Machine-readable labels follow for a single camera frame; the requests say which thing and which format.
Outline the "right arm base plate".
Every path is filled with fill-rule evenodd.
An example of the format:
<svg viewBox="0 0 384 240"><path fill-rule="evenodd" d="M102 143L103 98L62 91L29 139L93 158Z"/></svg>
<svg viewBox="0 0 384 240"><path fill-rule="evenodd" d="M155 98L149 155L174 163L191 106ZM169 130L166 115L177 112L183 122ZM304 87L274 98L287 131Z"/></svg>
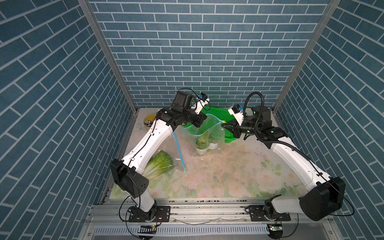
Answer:
<svg viewBox="0 0 384 240"><path fill-rule="evenodd" d="M271 206L249 205L245 207L245 212L251 217L252 222L279 222L290 221L291 217L287 213L277 213Z"/></svg>

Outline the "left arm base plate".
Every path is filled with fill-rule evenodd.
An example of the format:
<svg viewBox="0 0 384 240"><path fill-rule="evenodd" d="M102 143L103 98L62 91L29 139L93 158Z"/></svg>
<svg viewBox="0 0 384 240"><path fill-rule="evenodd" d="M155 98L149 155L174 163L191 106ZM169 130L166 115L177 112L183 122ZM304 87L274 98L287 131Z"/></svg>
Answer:
<svg viewBox="0 0 384 240"><path fill-rule="evenodd" d="M130 223L144 223L144 222L169 222L170 220L170 206L156 206L154 205L149 212L144 212L136 206L129 208L129 222Z"/></svg>

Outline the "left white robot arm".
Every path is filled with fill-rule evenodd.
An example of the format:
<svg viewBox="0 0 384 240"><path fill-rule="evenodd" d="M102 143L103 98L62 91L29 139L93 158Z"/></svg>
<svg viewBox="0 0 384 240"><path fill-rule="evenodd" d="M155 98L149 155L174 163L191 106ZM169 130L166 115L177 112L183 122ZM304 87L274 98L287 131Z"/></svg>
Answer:
<svg viewBox="0 0 384 240"><path fill-rule="evenodd" d="M114 183L128 192L136 204L132 220L151 221L157 213L157 203L147 190L149 180L142 174L155 151L178 126L191 123L200 127L207 116L202 109L209 105L209 97L204 94L192 95L184 90L177 91L174 101L168 108L159 110L155 120L139 143L121 160L111 162Z"/></svg>

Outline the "chinese cabbage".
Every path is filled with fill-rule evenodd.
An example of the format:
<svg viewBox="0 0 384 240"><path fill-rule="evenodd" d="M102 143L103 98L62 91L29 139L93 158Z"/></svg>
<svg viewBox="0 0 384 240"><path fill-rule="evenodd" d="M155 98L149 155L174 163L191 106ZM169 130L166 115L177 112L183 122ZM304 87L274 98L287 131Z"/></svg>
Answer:
<svg viewBox="0 0 384 240"><path fill-rule="evenodd" d="M196 139L196 150L199 155L204 155L208 150L218 148L218 141L212 135L201 135Z"/></svg>
<svg viewBox="0 0 384 240"><path fill-rule="evenodd" d="M142 175L154 180L159 176L168 173L175 167L172 157L165 151L160 150L148 162Z"/></svg>

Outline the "clear zipper bag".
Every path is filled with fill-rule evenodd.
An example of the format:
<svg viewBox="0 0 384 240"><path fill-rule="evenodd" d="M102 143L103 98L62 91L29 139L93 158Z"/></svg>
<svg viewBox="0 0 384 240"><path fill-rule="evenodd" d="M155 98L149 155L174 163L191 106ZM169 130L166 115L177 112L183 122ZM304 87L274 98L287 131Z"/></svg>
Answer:
<svg viewBox="0 0 384 240"><path fill-rule="evenodd" d="M225 130L222 128L223 121L212 114L200 127L187 124L184 128L184 136L200 156L217 152L225 143Z"/></svg>
<svg viewBox="0 0 384 240"><path fill-rule="evenodd" d="M181 147L175 133L171 134L150 157L142 175L150 182L168 180L186 173Z"/></svg>

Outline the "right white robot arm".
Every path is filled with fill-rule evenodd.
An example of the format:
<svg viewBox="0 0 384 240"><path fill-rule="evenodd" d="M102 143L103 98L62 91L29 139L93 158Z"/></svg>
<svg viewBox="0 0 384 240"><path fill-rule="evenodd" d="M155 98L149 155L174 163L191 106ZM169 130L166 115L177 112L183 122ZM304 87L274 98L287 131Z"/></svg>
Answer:
<svg viewBox="0 0 384 240"><path fill-rule="evenodd" d="M279 215L294 213L319 221L340 210L344 201L345 182L321 170L295 146L281 128L274 127L268 108L253 107L251 116L246 115L245 110L239 105L229 108L228 112L234 119L222 123L222 127L237 139L242 134L246 137L256 136L257 140L285 161L308 191L301 197L277 195L265 200L265 217L273 221Z"/></svg>

